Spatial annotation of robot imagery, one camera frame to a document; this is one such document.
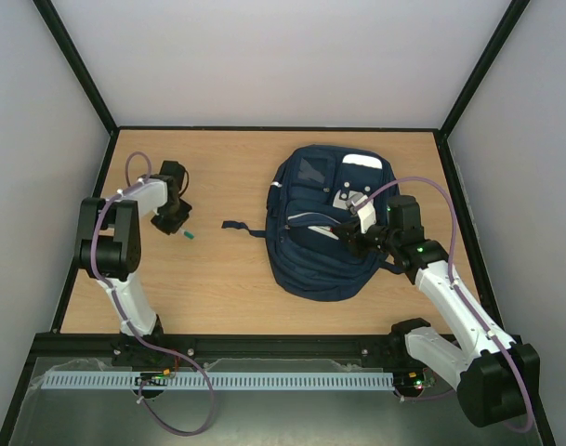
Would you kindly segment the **green cap marker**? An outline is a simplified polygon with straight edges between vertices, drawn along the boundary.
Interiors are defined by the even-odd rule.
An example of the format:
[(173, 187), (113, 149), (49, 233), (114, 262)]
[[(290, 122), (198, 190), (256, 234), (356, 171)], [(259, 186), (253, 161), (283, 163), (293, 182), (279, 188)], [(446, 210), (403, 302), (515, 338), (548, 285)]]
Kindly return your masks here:
[(187, 230), (180, 230), (179, 232), (180, 232), (184, 237), (186, 237), (186, 238), (189, 239), (189, 240), (193, 240), (193, 239), (194, 239), (194, 235), (193, 235), (191, 232), (187, 231)]

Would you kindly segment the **purple cap marker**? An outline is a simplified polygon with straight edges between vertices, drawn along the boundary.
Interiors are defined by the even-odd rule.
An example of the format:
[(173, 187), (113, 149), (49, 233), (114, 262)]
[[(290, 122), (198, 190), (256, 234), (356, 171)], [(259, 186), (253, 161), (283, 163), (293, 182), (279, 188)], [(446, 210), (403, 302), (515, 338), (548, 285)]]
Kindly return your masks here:
[(333, 233), (332, 229), (328, 226), (308, 226), (308, 229), (334, 240), (338, 239), (338, 237)]

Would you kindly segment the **navy blue backpack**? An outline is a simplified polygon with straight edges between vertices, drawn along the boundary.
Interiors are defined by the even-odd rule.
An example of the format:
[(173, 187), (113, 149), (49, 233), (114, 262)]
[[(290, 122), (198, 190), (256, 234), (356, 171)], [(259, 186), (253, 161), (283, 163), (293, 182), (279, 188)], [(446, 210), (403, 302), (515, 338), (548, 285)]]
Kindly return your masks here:
[(338, 302), (358, 294), (380, 269), (399, 273), (387, 255), (358, 258), (339, 239), (308, 229), (351, 221), (349, 196), (376, 190), (382, 191), (373, 200), (376, 220), (385, 223), (388, 198), (399, 192), (386, 186), (394, 179), (389, 161), (372, 151), (318, 144), (295, 150), (270, 183), (265, 228), (249, 232), (265, 240), (276, 283), (292, 295)]

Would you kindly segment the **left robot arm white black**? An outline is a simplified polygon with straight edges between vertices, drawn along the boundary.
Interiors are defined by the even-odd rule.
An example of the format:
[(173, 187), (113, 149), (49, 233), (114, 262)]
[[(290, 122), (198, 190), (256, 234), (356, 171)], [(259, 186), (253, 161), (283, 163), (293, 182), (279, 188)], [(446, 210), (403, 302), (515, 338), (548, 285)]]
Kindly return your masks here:
[(177, 161), (164, 161), (151, 171), (126, 182), (110, 198), (85, 198), (81, 202), (74, 248), (76, 267), (105, 291), (120, 320), (120, 338), (114, 348), (116, 361), (131, 360), (135, 367), (166, 368), (178, 358), (159, 346), (164, 331), (158, 314), (143, 290), (138, 268), (142, 247), (140, 220), (165, 235), (194, 235), (184, 228), (192, 206), (182, 199), (189, 173)]

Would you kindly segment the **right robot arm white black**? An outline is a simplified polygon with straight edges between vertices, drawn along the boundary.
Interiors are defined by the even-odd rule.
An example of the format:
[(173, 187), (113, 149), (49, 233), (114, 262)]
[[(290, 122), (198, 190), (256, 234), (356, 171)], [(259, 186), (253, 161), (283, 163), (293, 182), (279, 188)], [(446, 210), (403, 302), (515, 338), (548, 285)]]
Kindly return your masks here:
[(354, 255), (388, 254), (408, 280), (436, 307), (451, 329), (449, 342), (425, 321), (393, 326), (392, 357), (403, 364), (421, 361), (456, 393), (467, 419), (488, 426), (525, 415), (520, 431), (534, 422), (540, 360), (529, 344), (516, 342), (485, 312), (463, 284), (449, 254), (426, 238), (413, 196), (397, 195), (387, 204), (388, 220), (376, 221), (373, 201), (358, 192), (346, 207), (353, 218), (332, 229)]

